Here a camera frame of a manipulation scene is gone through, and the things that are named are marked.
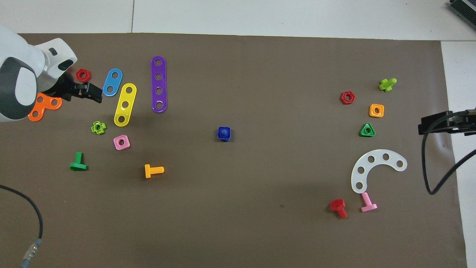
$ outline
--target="purple plastic strip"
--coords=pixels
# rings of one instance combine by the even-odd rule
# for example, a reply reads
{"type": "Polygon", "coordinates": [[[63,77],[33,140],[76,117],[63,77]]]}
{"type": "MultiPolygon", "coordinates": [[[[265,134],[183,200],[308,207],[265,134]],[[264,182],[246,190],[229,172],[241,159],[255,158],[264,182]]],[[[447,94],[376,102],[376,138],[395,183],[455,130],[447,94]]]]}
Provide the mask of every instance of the purple plastic strip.
{"type": "Polygon", "coordinates": [[[161,56],[155,56],[150,62],[150,85],[152,110],[163,113],[167,109],[167,74],[165,59],[161,56]]]}

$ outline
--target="pink bolt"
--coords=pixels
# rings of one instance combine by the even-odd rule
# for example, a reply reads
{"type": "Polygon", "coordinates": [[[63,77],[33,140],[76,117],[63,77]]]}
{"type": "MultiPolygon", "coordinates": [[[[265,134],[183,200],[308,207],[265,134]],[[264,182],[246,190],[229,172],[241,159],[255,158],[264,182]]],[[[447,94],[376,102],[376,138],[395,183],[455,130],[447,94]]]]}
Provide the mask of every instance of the pink bolt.
{"type": "Polygon", "coordinates": [[[372,201],[370,201],[370,198],[368,197],[367,192],[363,192],[362,197],[363,197],[364,202],[365,202],[365,207],[361,208],[362,212],[366,212],[366,211],[377,208],[377,205],[372,204],[372,201]]]}

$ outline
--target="white curved plate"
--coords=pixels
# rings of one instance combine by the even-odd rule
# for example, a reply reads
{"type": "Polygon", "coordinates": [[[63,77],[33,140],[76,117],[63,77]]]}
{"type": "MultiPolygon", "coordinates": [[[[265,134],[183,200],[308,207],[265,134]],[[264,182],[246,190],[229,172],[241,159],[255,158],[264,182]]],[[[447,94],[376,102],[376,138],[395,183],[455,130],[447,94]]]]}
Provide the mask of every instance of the white curved plate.
{"type": "Polygon", "coordinates": [[[364,154],[357,160],[354,168],[352,169],[350,181],[352,184],[352,190],[354,190],[354,192],[361,194],[367,190],[367,175],[376,165],[389,165],[397,171],[404,171],[407,168],[407,160],[394,151],[386,149],[377,149],[364,154]],[[388,155],[388,160],[384,159],[385,154],[388,155]],[[370,156],[374,158],[373,162],[369,161],[370,156]],[[400,167],[397,165],[398,161],[402,162],[400,167]],[[363,173],[359,172],[360,167],[364,169],[363,173]],[[361,189],[357,188],[357,183],[362,184],[361,189]]]}

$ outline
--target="green triangle nut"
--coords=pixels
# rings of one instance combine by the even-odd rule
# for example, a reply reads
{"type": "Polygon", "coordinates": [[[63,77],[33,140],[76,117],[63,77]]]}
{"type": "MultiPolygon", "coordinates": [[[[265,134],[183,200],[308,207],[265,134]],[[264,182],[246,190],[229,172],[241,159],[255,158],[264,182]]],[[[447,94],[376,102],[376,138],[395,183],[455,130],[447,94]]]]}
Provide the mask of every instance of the green triangle nut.
{"type": "Polygon", "coordinates": [[[359,135],[361,137],[373,137],[375,136],[375,130],[370,123],[367,123],[362,127],[359,135]]]}

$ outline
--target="green bolt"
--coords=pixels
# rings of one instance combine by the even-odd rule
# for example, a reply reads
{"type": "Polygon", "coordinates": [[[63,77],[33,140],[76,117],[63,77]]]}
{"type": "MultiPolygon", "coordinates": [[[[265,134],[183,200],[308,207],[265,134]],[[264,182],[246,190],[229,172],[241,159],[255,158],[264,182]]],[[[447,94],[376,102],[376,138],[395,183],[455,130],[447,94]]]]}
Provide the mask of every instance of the green bolt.
{"type": "Polygon", "coordinates": [[[385,92],[389,92],[392,90],[392,86],[397,82],[395,78],[390,80],[384,79],[380,81],[380,85],[378,86],[380,90],[385,90],[385,92]]]}
{"type": "Polygon", "coordinates": [[[76,156],[74,157],[74,162],[69,165],[69,168],[73,171],[82,171],[86,170],[88,167],[87,165],[81,164],[81,158],[83,157],[82,152],[76,152],[76,156]]]}

